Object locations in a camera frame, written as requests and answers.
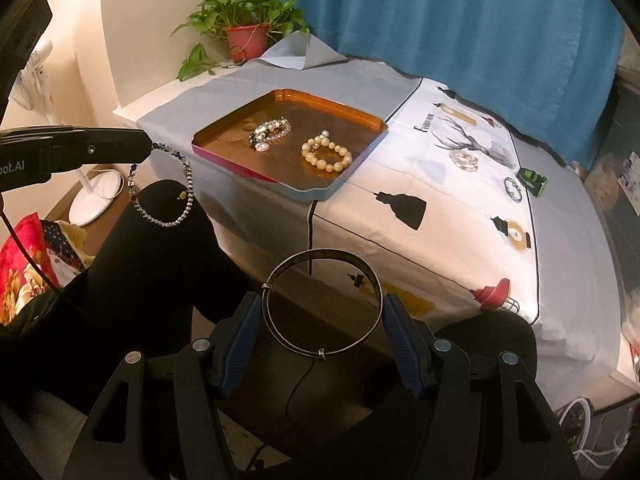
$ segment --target red flower pot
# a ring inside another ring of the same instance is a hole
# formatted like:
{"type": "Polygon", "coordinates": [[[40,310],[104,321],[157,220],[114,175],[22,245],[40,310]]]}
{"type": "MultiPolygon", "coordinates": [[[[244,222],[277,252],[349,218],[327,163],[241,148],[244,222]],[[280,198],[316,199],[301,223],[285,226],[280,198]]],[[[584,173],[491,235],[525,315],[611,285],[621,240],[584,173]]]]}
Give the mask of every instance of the red flower pot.
{"type": "Polygon", "coordinates": [[[260,57],[267,50],[269,25],[245,25],[225,29],[231,47],[231,59],[239,63],[260,57]]]}

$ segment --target green object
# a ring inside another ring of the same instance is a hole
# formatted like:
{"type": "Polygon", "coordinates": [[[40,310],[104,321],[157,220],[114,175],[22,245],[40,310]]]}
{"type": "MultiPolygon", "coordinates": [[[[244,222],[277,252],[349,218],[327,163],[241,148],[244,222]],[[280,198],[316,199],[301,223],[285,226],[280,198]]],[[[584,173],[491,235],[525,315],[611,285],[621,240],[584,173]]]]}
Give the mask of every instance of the green object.
{"type": "Polygon", "coordinates": [[[520,168],[517,174],[518,180],[529,190],[533,196],[540,196],[545,189],[547,178],[533,170],[520,168]]]}
{"type": "Polygon", "coordinates": [[[189,27],[216,40],[226,40],[227,28],[262,23],[269,26],[267,35],[275,41],[296,30],[308,34],[302,10],[295,7],[296,2],[297,0],[203,0],[198,4],[200,9],[190,14],[187,21],[176,27],[171,35],[189,27]]]}
{"type": "Polygon", "coordinates": [[[220,63],[209,59],[204,46],[199,43],[193,47],[189,57],[182,62],[182,67],[178,72],[178,79],[185,81],[203,72],[209,72],[213,75],[213,69],[217,66],[220,66],[220,63]]]}

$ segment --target black cable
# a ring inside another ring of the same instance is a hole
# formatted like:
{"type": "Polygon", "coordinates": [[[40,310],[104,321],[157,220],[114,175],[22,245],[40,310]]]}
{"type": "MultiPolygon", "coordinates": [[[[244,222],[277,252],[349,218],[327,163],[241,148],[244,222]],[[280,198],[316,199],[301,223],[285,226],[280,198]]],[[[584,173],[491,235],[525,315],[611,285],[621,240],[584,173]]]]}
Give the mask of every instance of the black cable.
{"type": "Polygon", "coordinates": [[[20,252],[22,253],[22,255],[27,259],[27,262],[31,265],[31,267],[33,267],[33,270],[35,270],[40,275],[40,277],[44,280],[44,282],[47,283],[47,285],[49,285],[51,290],[53,290],[59,298],[65,300],[64,295],[62,294],[62,290],[60,290],[60,288],[58,288],[56,285],[53,284],[53,282],[49,279],[46,273],[44,273],[40,269],[40,266],[33,261],[33,258],[29,256],[27,249],[24,248],[24,245],[20,241],[20,238],[18,238],[18,235],[14,231],[14,227],[11,225],[11,222],[9,222],[9,219],[6,217],[4,212],[2,213],[2,221],[4,222],[4,225],[6,225],[6,228],[9,229],[9,234],[11,235],[11,238],[14,239],[15,244],[20,249],[20,252]]]}
{"type": "Polygon", "coordinates": [[[251,457],[251,460],[249,460],[249,465],[244,469],[245,473],[251,471],[251,468],[254,466],[255,461],[258,460],[258,457],[260,456],[260,453],[262,453],[262,450],[265,447],[267,447],[267,445],[266,444],[262,444],[258,449],[255,450],[254,455],[251,457]]]}
{"type": "Polygon", "coordinates": [[[287,403],[284,406],[284,414],[287,417],[287,420],[291,423],[291,425],[298,430],[301,434],[305,434],[305,431],[300,428],[295,422],[293,422],[290,414],[289,414],[289,405],[291,404],[291,399],[293,399],[293,395],[296,393],[296,391],[298,390],[298,388],[300,387],[300,384],[302,384],[302,381],[304,381],[309,374],[311,373],[311,370],[314,369],[314,366],[316,365],[316,359],[312,359],[311,361],[311,366],[309,367],[309,370],[307,370],[302,377],[300,377],[300,379],[298,380],[298,382],[296,383],[296,385],[293,387],[293,390],[291,391],[290,395],[289,395],[289,399],[287,399],[287,403]]]}

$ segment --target pearl bracelet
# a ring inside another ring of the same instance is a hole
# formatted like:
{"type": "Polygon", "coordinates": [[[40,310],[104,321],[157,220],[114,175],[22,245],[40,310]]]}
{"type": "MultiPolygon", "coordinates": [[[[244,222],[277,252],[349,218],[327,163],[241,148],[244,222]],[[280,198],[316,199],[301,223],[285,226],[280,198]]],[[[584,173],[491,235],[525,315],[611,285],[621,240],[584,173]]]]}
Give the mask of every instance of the pearl bracelet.
{"type": "Polygon", "coordinates": [[[331,173],[332,171],[340,173],[353,162],[351,152],[345,147],[339,146],[335,142],[331,142],[329,139],[329,132],[327,130],[323,130],[315,139],[309,139],[302,145],[302,156],[309,164],[318,168],[318,170],[325,170],[328,173],[331,173]],[[342,157],[342,162],[328,164],[326,160],[317,158],[314,150],[317,150],[320,146],[334,150],[334,152],[342,157]]]}
{"type": "Polygon", "coordinates": [[[187,178],[187,191],[186,192],[183,191],[182,194],[178,197],[178,200],[183,200],[185,198],[187,199],[187,204],[184,207],[184,212],[180,216],[178,216],[178,218],[175,219],[173,222],[162,222],[161,220],[153,218],[149,213],[147,213],[143,209],[143,207],[140,205],[140,200],[138,199],[138,196],[136,194],[136,189],[135,189],[136,183],[134,179],[136,177],[136,170],[138,169],[137,164],[132,164],[131,169],[129,170],[129,178],[127,179],[127,187],[129,187],[129,195],[131,197],[131,201],[133,202],[133,207],[136,209],[137,212],[139,212],[142,215],[142,218],[145,218],[146,220],[149,220],[151,223],[159,225],[160,227],[176,227],[185,218],[187,218],[187,215],[189,214],[189,211],[191,211],[191,207],[193,206],[193,177],[191,175],[191,165],[189,164],[189,161],[183,154],[181,154],[177,150],[174,150],[170,146],[167,146],[166,144],[160,144],[158,142],[154,142],[151,145],[151,148],[153,150],[160,150],[162,152],[169,153],[170,155],[173,155],[175,158],[177,158],[183,164],[184,169],[182,170],[182,172],[184,173],[184,176],[187,178]]]}

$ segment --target beaded bracelet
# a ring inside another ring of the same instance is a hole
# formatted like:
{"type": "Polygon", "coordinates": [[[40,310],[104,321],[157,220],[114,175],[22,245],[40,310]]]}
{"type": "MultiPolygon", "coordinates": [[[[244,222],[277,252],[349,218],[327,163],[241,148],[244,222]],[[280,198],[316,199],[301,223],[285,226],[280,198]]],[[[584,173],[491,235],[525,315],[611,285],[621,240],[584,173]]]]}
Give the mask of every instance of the beaded bracelet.
{"type": "Polygon", "coordinates": [[[329,139],[329,132],[327,130],[322,130],[322,133],[318,135],[315,139],[309,139],[305,144],[302,145],[302,156],[305,157],[305,160],[318,168],[318,170],[325,170],[328,173],[335,171],[336,173],[340,173],[344,168],[348,167],[353,162],[353,157],[351,156],[351,152],[347,150],[343,146],[339,146],[335,142],[331,142],[329,139]],[[336,162],[335,164],[328,164],[326,160],[322,158],[316,157],[316,152],[320,146],[324,146],[329,148],[330,150],[334,150],[338,155],[342,157],[342,162],[336,162]]]}
{"type": "Polygon", "coordinates": [[[256,152],[265,152],[269,149],[269,142],[285,137],[290,131],[291,124],[284,117],[281,117],[258,126],[249,136],[249,142],[256,152]]]}
{"type": "Polygon", "coordinates": [[[522,202],[522,190],[520,186],[518,186],[518,183],[510,176],[504,179],[504,190],[515,203],[522,202]]]}
{"type": "Polygon", "coordinates": [[[136,195],[136,191],[134,189],[134,186],[136,185],[134,181],[134,177],[136,176],[136,170],[138,169],[137,164],[132,164],[129,170],[129,178],[127,179],[127,185],[129,186],[129,195],[131,197],[131,201],[133,202],[133,207],[136,209],[137,212],[139,212],[142,215],[143,218],[161,227],[175,227],[178,224],[180,224],[185,218],[187,218],[189,211],[191,211],[191,206],[193,205],[193,178],[191,176],[191,165],[189,164],[189,162],[187,161],[187,158],[184,155],[182,155],[177,150],[174,150],[170,146],[154,142],[153,144],[151,144],[151,149],[167,152],[173,155],[175,158],[177,158],[184,165],[184,169],[182,170],[182,172],[184,173],[184,176],[187,178],[187,191],[186,193],[183,192],[183,194],[178,197],[178,199],[184,199],[184,198],[187,199],[187,205],[184,208],[184,212],[180,216],[178,216],[178,218],[175,219],[173,222],[162,222],[161,220],[157,220],[156,218],[153,218],[149,213],[147,213],[142,208],[142,206],[140,205],[140,200],[138,200],[138,196],[136,195]]]}

